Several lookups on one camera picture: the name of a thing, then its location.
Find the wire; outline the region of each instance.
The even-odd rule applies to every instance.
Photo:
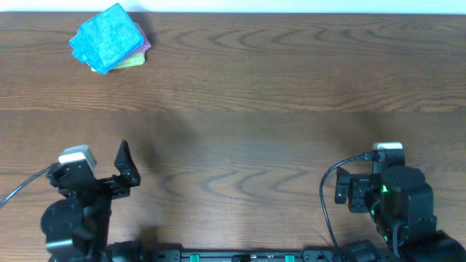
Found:
[[[332,173],[332,171],[334,171],[337,167],[339,167],[339,166],[341,166],[343,164],[355,161],[355,160],[360,160],[360,159],[365,159],[365,158],[366,158],[366,155],[361,154],[359,156],[350,157],[349,159],[345,159],[343,161],[340,161],[340,162],[334,164],[332,167],[330,167],[327,170],[327,172],[325,172],[325,174],[322,177],[322,180],[320,181],[319,194],[320,194],[320,203],[321,203],[322,209],[323,209],[323,216],[325,217],[325,222],[327,222],[328,233],[330,234],[330,238],[332,239],[333,246],[335,247],[335,252],[339,257],[341,257],[340,249],[338,247],[338,244],[336,243],[335,235],[333,235],[332,226],[330,225],[330,220],[328,219],[327,209],[325,208],[325,202],[323,200],[323,186],[325,184],[325,179],[327,179],[328,175],[330,175],[330,173]]]
[[[16,195],[17,192],[19,192],[21,189],[23,189],[23,187],[25,187],[26,185],[28,185],[31,181],[33,181],[34,179],[38,178],[39,176],[45,174],[46,172],[49,172],[50,168],[46,168],[42,171],[39,171],[37,172],[35,175],[31,176],[30,178],[28,178],[26,181],[24,181],[22,184],[20,184],[20,186],[18,186],[13,192],[11,192],[7,197],[5,197],[5,199],[3,199],[0,203],[0,208],[5,206],[5,204],[14,196]]]

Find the white backdrop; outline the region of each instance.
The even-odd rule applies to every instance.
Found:
[[[0,0],[0,11],[103,11],[117,0]],[[120,0],[127,11],[466,14],[466,0]]]

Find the blue towel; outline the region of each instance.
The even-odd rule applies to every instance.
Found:
[[[105,74],[144,43],[144,38],[120,4],[82,24],[70,40],[73,56]]]

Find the wooden plank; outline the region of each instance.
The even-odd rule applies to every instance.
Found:
[[[466,243],[464,17],[131,15],[154,48],[101,76],[68,45],[93,14],[0,14],[0,197],[82,143],[107,177],[127,139],[143,182],[113,203],[109,243],[330,245],[322,174],[401,140],[435,190],[439,228]],[[383,247],[367,215],[331,203],[334,183],[338,241]],[[59,198],[40,178],[2,209],[0,261],[49,257],[39,221]]]

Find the stack of cloths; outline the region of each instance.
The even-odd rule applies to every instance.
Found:
[[[120,4],[82,24],[70,45],[77,60],[100,74],[144,64],[145,52],[151,47],[139,24]]]

